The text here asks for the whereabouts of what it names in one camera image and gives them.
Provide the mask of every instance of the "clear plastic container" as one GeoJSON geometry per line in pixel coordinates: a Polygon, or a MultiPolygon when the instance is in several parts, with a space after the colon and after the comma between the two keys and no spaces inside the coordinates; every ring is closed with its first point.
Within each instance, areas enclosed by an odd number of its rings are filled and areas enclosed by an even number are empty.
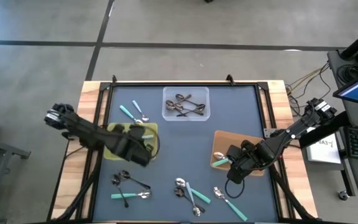
{"type": "MultiPolygon", "coordinates": [[[[194,110],[196,105],[189,103],[188,101],[182,101],[180,104],[189,110],[194,110]]],[[[206,121],[211,116],[211,110],[209,107],[209,89],[206,87],[165,87],[162,93],[162,116],[166,121],[206,121]],[[165,102],[170,100],[174,103],[178,103],[176,94],[181,94],[184,97],[191,95],[188,99],[196,104],[205,104],[205,109],[202,111],[204,115],[198,115],[194,112],[186,114],[187,116],[177,116],[180,114],[177,110],[168,110],[165,102]]]]}

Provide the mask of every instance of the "spoon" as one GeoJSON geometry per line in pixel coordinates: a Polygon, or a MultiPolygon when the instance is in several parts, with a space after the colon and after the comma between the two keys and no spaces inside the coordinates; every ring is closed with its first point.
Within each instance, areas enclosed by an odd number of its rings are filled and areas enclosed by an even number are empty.
{"type": "Polygon", "coordinates": [[[191,112],[194,112],[194,113],[196,113],[196,114],[202,116],[202,115],[204,115],[204,113],[203,113],[203,110],[204,110],[204,109],[205,109],[205,105],[199,105],[199,106],[196,107],[196,109],[194,109],[194,110],[189,110],[189,111],[186,112],[186,113],[178,114],[177,116],[184,116],[184,115],[186,115],[186,114],[188,114],[188,113],[191,113],[191,112]]]}
{"type": "Polygon", "coordinates": [[[202,104],[197,104],[197,103],[193,103],[193,102],[187,100],[187,99],[190,98],[190,97],[186,98],[186,97],[184,97],[182,94],[176,94],[175,97],[177,98],[177,100],[180,100],[180,102],[182,102],[182,101],[187,101],[187,102],[189,102],[189,103],[191,103],[191,104],[194,104],[194,105],[196,105],[196,106],[200,106],[200,105],[204,105],[204,106],[205,106],[205,104],[203,104],[203,103],[202,103],[202,104]]]}
{"type": "Polygon", "coordinates": [[[137,180],[131,178],[131,175],[130,175],[129,172],[126,171],[126,170],[120,171],[120,172],[119,172],[119,176],[122,177],[123,179],[126,179],[126,180],[127,180],[127,179],[133,180],[134,182],[138,183],[139,185],[141,185],[141,186],[144,187],[145,189],[151,189],[151,187],[150,187],[149,185],[143,184],[143,183],[141,183],[141,182],[139,182],[139,181],[137,181],[137,180]]]}
{"type": "Polygon", "coordinates": [[[111,199],[119,199],[122,197],[136,197],[140,196],[142,199],[147,199],[152,195],[152,192],[150,190],[143,190],[139,192],[138,194],[112,194],[111,199]]]}
{"type": "Polygon", "coordinates": [[[146,122],[146,123],[149,122],[149,118],[142,113],[142,110],[140,109],[140,107],[139,107],[139,105],[136,103],[136,101],[132,100],[132,103],[135,105],[136,109],[137,109],[137,110],[140,112],[140,114],[142,115],[142,121],[143,121],[143,122],[146,122]]]}
{"type": "Polygon", "coordinates": [[[191,97],[191,94],[187,95],[186,97],[184,97],[182,94],[176,94],[175,97],[179,101],[178,103],[180,103],[182,101],[189,99],[191,97]]]}
{"type": "MultiPolygon", "coordinates": [[[[175,190],[175,195],[178,196],[178,197],[184,197],[185,199],[187,199],[187,201],[189,201],[191,203],[191,200],[185,195],[185,191],[180,188],[180,187],[176,187],[175,190]]],[[[205,212],[205,209],[203,207],[201,207],[200,205],[197,205],[196,206],[199,208],[199,210],[204,213],[205,212]]]]}
{"type": "Polygon", "coordinates": [[[167,110],[177,110],[179,113],[183,114],[181,111],[183,110],[183,106],[179,103],[173,103],[172,101],[170,100],[167,100],[165,102],[165,108],[167,110]]]}
{"type": "MultiPolygon", "coordinates": [[[[185,180],[183,180],[182,178],[176,178],[176,179],[175,179],[175,185],[176,185],[177,187],[184,188],[184,187],[186,187],[186,182],[185,182],[185,180]]],[[[203,194],[199,193],[199,192],[196,191],[195,189],[190,189],[190,190],[191,190],[191,192],[192,192],[193,194],[195,194],[197,197],[201,198],[204,202],[206,202],[206,203],[211,203],[211,200],[210,200],[208,197],[206,197],[206,196],[204,196],[203,194]]]]}
{"type": "Polygon", "coordinates": [[[220,165],[225,164],[227,162],[231,163],[231,161],[226,156],[224,156],[224,154],[221,153],[221,152],[214,152],[214,157],[218,161],[212,163],[212,166],[220,166],[220,165]]]}
{"type": "Polygon", "coordinates": [[[231,202],[229,202],[228,199],[224,198],[221,189],[219,189],[218,187],[214,187],[214,194],[217,198],[223,199],[244,222],[247,221],[248,218],[240,210],[238,210],[236,206],[234,206],[231,202]]]}
{"type": "Polygon", "coordinates": [[[125,197],[123,196],[121,188],[119,187],[119,184],[121,183],[119,176],[117,174],[114,174],[113,178],[111,179],[111,182],[114,186],[116,186],[118,188],[119,193],[121,194],[122,198],[124,199],[124,206],[126,208],[129,207],[129,204],[128,204],[127,200],[125,199],[125,197]]]}
{"type": "Polygon", "coordinates": [[[143,123],[143,121],[141,121],[141,120],[139,120],[139,119],[136,119],[136,118],[131,114],[131,112],[129,112],[129,111],[127,110],[127,108],[125,108],[125,106],[120,105],[119,108],[120,108],[126,115],[128,115],[128,117],[132,118],[132,119],[135,121],[135,123],[143,123]]]}
{"type": "Polygon", "coordinates": [[[193,204],[193,214],[195,216],[199,217],[201,215],[201,210],[194,203],[193,193],[191,193],[191,188],[190,188],[189,182],[186,182],[186,188],[187,188],[187,191],[189,192],[190,199],[191,199],[191,202],[193,204]]]}

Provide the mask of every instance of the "gray floor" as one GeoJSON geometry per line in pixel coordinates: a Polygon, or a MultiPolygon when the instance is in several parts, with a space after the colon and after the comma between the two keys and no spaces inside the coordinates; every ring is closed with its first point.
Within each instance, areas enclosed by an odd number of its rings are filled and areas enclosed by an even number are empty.
{"type": "MultiPolygon", "coordinates": [[[[107,2],[0,0],[0,40],[96,42],[107,2]]],[[[104,41],[344,47],[357,37],[358,0],[116,0],[104,41]]],[[[92,52],[0,46],[0,140],[32,151],[28,161],[12,161],[0,189],[0,218],[8,223],[46,219],[67,142],[43,118],[54,103],[76,106],[92,52]]],[[[113,74],[120,80],[215,80],[230,73],[291,83],[326,61],[325,52],[102,48],[93,80],[113,74]]],[[[323,78],[335,90],[329,70],[323,78]]],[[[300,103],[326,90],[316,78],[300,103]]],[[[325,99],[343,110],[341,101],[325,99]]],[[[344,188],[340,173],[306,168],[319,216],[358,223],[358,197],[336,198],[344,188]]]]}

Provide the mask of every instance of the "yellow tray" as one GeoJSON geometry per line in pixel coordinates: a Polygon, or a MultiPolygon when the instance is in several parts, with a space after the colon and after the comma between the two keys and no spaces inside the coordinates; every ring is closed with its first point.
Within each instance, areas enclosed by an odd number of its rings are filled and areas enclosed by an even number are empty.
{"type": "MultiPolygon", "coordinates": [[[[108,131],[111,131],[116,124],[121,124],[125,127],[124,131],[128,131],[129,130],[129,126],[133,123],[110,123],[109,126],[107,127],[108,131]]],[[[144,124],[139,124],[142,126],[146,126],[149,127],[151,129],[153,129],[157,134],[158,134],[158,126],[157,123],[144,123],[144,124]]],[[[154,133],[149,130],[149,129],[145,129],[145,133],[144,135],[154,135],[154,133]]],[[[144,144],[150,144],[151,146],[153,146],[153,151],[152,151],[152,155],[155,155],[155,152],[157,152],[157,137],[154,137],[152,139],[144,139],[144,144]]],[[[104,153],[103,156],[105,159],[109,159],[112,161],[120,161],[120,160],[124,160],[116,155],[114,155],[113,153],[110,152],[109,149],[107,149],[106,147],[104,147],[104,153]]]]}

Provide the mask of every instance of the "wooden cutting board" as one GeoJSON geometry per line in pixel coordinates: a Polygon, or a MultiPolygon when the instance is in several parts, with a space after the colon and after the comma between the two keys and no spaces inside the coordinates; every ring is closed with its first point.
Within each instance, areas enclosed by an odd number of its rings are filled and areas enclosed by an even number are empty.
{"type": "MultiPolygon", "coordinates": [[[[220,131],[220,130],[215,131],[214,143],[212,146],[211,162],[209,163],[211,165],[211,167],[215,168],[215,169],[228,171],[230,169],[229,162],[222,164],[220,166],[212,166],[212,163],[218,161],[214,157],[214,152],[220,152],[220,153],[223,153],[224,155],[226,155],[227,150],[229,149],[230,145],[240,147],[241,143],[244,140],[248,140],[253,144],[257,144],[258,142],[260,142],[263,139],[253,137],[253,136],[246,136],[243,134],[230,133],[227,131],[220,131]]],[[[252,171],[250,175],[258,176],[258,177],[263,176],[264,170],[252,171]]]]}

